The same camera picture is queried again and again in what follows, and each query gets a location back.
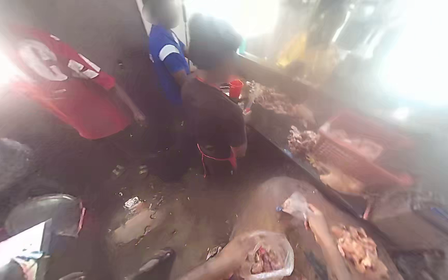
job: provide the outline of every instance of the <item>white stripe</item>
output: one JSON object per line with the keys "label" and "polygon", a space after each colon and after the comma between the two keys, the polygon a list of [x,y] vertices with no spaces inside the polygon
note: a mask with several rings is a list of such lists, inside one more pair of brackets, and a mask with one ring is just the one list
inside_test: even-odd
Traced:
{"label": "white stripe", "polygon": [[77,73],[81,72],[82,68],[84,68],[84,65],[72,59],[69,60],[69,64],[67,66],[68,68],[74,70]]}
{"label": "white stripe", "polygon": [[158,58],[160,58],[161,61],[164,61],[165,58],[171,53],[180,53],[180,52],[174,45],[165,45],[160,50],[160,53],[158,54]]}
{"label": "white stripe", "polygon": [[93,79],[94,77],[96,77],[97,75],[99,75],[98,73],[96,73],[95,71],[91,70],[91,69],[86,69],[86,71],[82,72],[82,74],[86,75],[87,77],[89,77],[90,79]]}
{"label": "white stripe", "polygon": [[82,54],[78,54],[84,61],[86,61],[94,70],[96,70],[96,72],[99,72],[101,70],[100,67],[98,67],[96,64],[94,64],[92,61],[90,61],[89,59],[87,59],[84,55]]}

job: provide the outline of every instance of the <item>white print on shirt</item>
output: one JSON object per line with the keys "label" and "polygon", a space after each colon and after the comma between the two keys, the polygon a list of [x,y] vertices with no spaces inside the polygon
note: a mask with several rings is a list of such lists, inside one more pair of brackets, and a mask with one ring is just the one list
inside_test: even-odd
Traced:
{"label": "white print on shirt", "polygon": [[[53,65],[57,61],[56,55],[43,43],[35,40],[23,40],[18,43],[18,54],[25,64],[41,77],[50,81],[65,81],[68,77],[62,73],[60,68]],[[71,59],[68,67],[76,73],[76,77],[83,79],[93,79],[99,75],[100,67],[87,59],[84,55],[78,54],[91,69],[84,69],[84,65]]]}
{"label": "white print on shirt", "polygon": [[23,62],[41,77],[50,81],[65,81],[68,78],[58,66],[51,64],[57,61],[56,55],[45,44],[26,39],[18,42],[17,50]]}

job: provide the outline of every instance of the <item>sleeve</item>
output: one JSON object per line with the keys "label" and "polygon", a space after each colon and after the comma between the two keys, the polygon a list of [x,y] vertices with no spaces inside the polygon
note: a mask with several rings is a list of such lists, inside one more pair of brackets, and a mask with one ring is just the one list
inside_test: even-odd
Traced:
{"label": "sleeve", "polygon": [[231,147],[239,147],[246,142],[245,120],[239,110],[234,110],[225,123],[228,142]]}
{"label": "sleeve", "polygon": [[172,45],[167,44],[160,49],[158,58],[163,61],[165,67],[169,70],[171,74],[179,72],[186,69],[188,62],[181,55],[179,49]]}

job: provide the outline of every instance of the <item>red shirt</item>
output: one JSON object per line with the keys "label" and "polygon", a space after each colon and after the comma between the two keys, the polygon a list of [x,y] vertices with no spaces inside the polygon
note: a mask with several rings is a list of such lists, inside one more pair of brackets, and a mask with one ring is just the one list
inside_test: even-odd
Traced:
{"label": "red shirt", "polygon": [[16,86],[87,139],[125,129],[131,119],[111,100],[115,78],[57,37],[37,29],[13,31],[12,57],[33,82]]}

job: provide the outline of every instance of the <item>red cup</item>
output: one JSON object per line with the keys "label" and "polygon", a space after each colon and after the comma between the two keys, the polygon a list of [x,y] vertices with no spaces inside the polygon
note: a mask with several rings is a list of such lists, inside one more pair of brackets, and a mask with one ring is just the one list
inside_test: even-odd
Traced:
{"label": "red cup", "polygon": [[241,89],[243,88],[243,82],[240,80],[234,80],[229,83],[229,97],[239,98]]}

